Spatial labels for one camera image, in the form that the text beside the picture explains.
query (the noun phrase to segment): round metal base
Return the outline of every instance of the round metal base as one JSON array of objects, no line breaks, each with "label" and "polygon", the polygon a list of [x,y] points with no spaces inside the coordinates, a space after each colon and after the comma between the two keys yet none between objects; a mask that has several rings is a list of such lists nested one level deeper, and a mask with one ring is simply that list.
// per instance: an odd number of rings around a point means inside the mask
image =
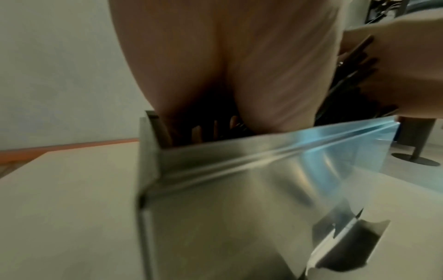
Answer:
[{"label": "round metal base", "polygon": [[392,155],[394,157],[404,160],[404,161],[410,161],[413,163],[418,163],[418,164],[427,165],[427,166],[440,166],[440,163],[426,159],[424,157],[419,157],[418,159],[411,160],[411,155],[408,155],[408,154],[393,153]]}]

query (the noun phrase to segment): orange trim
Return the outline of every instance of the orange trim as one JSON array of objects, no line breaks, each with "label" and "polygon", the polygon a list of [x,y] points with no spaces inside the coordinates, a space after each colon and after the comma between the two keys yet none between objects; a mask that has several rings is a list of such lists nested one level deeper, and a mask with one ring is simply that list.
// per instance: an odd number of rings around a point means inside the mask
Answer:
[{"label": "orange trim", "polygon": [[138,138],[0,151],[0,164],[6,164],[13,161],[31,161],[47,152],[130,142],[138,142]]}]

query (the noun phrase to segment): bare skin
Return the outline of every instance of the bare skin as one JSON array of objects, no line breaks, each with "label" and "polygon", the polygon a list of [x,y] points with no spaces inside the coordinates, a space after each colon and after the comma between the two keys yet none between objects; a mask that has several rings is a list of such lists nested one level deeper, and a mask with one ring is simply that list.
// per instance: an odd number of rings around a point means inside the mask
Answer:
[{"label": "bare skin", "polygon": [[[339,54],[344,1],[109,3],[131,71],[175,145],[189,143],[196,125],[228,126],[233,104],[257,133],[313,125]],[[417,14],[346,31],[341,52],[373,34],[368,53],[381,61],[363,92],[404,116],[443,117],[443,17]]]}]

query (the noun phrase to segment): white table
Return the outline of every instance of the white table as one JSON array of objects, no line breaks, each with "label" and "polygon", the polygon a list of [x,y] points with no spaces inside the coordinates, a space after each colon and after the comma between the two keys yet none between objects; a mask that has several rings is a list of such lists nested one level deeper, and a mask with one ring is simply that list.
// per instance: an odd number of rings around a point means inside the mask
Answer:
[{"label": "white table", "polygon": [[[0,179],[0,279],[141,280],[138,143],[52,152]],[[443,278],[443,195],[379,175],[364,218],[391,219],[369,265],[313,280]]]}]

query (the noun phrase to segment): reflective metal surface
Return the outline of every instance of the reflective metal surface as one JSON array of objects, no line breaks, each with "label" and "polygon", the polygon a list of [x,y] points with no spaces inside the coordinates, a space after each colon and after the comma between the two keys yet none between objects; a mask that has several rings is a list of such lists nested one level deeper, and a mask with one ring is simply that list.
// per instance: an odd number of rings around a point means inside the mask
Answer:
[{"label": "reflective metal surface", "polygon": [[296,279],[318,223],[338,234],[365,206],[397,127],[388,117],[165,149],[142,119],[148,279]]}]

